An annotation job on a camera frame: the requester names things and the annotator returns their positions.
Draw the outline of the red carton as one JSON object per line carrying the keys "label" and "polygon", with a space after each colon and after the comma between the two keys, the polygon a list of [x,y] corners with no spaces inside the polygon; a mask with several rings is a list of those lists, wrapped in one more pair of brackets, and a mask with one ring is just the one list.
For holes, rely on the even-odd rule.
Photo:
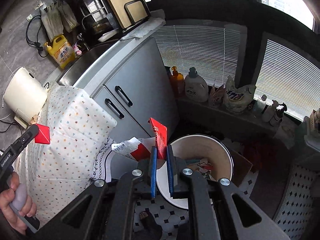
{"label": "red carton", "polygon": [[112,144],[112,151],[132,160],[140,161],[150,158],[152,148],[155,147],[157,150],[157,159],[165,160],[168,144],[168,129],[154,118],[149,119],[149,124],[155,135],[154,137],[146,139],[132,137],[130,140]]}

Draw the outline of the red paper piece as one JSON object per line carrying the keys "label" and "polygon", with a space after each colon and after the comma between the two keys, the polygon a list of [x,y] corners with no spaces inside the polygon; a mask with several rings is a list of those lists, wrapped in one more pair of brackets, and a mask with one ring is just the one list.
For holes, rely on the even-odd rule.
{"label": "red paper piece", "polygon": [[34,141],[36,144],[50,144],[50,127],[36,124],[39,129],[38,134],[35,136]]}

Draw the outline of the brown paper wrapper by fryer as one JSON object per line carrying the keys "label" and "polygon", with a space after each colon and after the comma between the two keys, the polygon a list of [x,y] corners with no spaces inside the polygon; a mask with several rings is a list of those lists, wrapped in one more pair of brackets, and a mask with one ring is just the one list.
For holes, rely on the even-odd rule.
{"label": "brown paper wrapper by fryer", "polygon": [[39,118],[38,115],[33,115],[33,116],[31,117],[31,120],[30,120],[29,124],[30,124],[30,125],[36,124],[37,121],[38,121],[38,118]]}

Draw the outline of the white laundry detergent bottle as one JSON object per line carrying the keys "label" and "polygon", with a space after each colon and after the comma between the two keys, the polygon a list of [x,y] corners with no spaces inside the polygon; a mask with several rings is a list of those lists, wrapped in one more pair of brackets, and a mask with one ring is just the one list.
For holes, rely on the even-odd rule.
{"label": "white laundry detergent bottle", "polygon": [[209,92],[208,85],[205,80],[199,76],[195,67],[189,69],[188,75],[184,79],[186,96],[196,102],[206,102]]}

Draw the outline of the orange bottle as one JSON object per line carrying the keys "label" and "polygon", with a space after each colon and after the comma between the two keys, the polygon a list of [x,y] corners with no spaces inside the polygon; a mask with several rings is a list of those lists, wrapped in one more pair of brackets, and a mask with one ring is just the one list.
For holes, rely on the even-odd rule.
{"label": "orange bottle", "polygon": [[176,97],[179,97],[184,93],[184,77],[181,73],[177,71],[177,67],[172,67],[172,75],[170,76],[170,84],[173,90],[173,93]]}

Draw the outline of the grey cabinet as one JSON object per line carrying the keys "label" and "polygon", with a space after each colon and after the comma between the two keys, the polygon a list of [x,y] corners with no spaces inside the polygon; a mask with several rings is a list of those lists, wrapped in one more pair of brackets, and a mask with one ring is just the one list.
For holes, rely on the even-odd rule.
{"label": "grey cabinet", "polygon": [[176,101],[153,37],[118,41],[74,85],[116,119],[109,133],[115,142],[153,137],[150,118],[165,125],[168,136],[176,128]]}

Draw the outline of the floral white tablecloth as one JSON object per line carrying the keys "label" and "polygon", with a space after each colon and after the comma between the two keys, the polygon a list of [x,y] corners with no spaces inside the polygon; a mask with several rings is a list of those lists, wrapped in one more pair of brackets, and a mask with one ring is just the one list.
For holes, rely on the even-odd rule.
{"label": "floral white tablecloth", "polygon": [[90,185],[117,121],[83,89],[52,82],[38,123],[49,127],[50,143],[29,143],[15,167],[44,226]]}

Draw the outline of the person's left foot sandal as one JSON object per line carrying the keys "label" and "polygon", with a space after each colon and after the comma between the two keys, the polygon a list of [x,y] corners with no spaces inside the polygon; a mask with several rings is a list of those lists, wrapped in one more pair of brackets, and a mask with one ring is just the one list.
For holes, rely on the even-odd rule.
{"label": "person's left foot sandal", "polygon": [[161,239],[162,227],[156,223],[152,214],[149,211],[143,211],[139,217],[144,229],[137,232],[137,239]]}

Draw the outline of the white green detergent refill bag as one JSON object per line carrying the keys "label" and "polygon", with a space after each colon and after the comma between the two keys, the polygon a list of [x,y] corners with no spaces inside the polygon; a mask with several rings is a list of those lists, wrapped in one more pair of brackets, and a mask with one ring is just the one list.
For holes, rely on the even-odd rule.
{"label": "white green detergent refill bag", "polygon": [[234,80],[231,76],[228,76],[223,96],[225,109],[232,113],[242,113],[252,102],[255,90],[256,85],[245,85],[236,88]]}

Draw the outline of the stainless steel sink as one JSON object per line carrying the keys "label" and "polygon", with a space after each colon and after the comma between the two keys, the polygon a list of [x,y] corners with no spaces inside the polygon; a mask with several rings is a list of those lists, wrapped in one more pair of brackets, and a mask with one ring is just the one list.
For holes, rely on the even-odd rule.
{"label": "stainless steel sink", "polygon": [[113,46],[118,40],[110,40],[96,45],[87,51],[74,63],[72,63],[58,78],[57,83],[61,86],[73,86],[82,74],[96,61],[105,51]]}

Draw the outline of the black spray bottle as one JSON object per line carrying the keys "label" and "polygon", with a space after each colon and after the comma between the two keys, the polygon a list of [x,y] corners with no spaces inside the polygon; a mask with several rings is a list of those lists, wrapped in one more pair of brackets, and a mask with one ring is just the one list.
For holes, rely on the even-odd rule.
{"label": "black spray bottle", "polygon": [[283,119],[284,116],[284,112],[287,111],[287,105],[285,103],[280,104],[280,106],[282,107],[281,109],[277,109],[274,116],[271,118],[271,120],[269,121],[269,124],[271,126],[278,126]]}

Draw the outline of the yellow detergent bottle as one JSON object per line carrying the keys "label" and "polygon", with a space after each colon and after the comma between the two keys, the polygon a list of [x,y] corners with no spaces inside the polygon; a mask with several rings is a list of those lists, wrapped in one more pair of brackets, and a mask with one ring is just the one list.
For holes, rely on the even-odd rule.
{"label": "yellow detergent bottle", "polygon": [[62,70],[75,60],[75,52],[62,34],[54,37],[51,46],[46,42],[44,47]]}

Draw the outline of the small pink bottle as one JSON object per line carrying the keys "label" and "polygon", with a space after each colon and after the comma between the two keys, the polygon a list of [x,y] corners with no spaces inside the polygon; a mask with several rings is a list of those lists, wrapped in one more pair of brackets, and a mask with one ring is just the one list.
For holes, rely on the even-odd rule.
{"label": "small pink bottle", "polygon": [[73,44],[72,48],[75,53],[75,58],[78,59],[82,55],[81,49],[78,47],[77,43]]}

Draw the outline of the white cloth on counter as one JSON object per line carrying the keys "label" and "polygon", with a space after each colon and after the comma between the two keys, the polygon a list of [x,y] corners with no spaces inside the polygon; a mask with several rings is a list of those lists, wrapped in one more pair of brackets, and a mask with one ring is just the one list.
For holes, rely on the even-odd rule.
{"label": "white cloth on counter", "polygon": [[135,28],[133,31],[129,32],[120,40],[125,41],[133,38],[137,38],[137,39],[143,38],[144,36],[153,33],[163,25],[165,25],[165,19],[160,17],[151,17],[149,18],[148,21],[142,23],[140,26]]}

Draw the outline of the black dish rack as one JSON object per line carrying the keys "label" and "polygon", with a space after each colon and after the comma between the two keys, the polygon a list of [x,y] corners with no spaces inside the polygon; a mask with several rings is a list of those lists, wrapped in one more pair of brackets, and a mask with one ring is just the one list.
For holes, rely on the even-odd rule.
{"label": "black dish rack", "polygon": [[78,7],[77,20],[82,26],[84,36],[90,43],[105,42],[113,37],[122,37],[140,24],[147,21],[149,16],[126,29],[121,28],[107,0],[73,0]]}

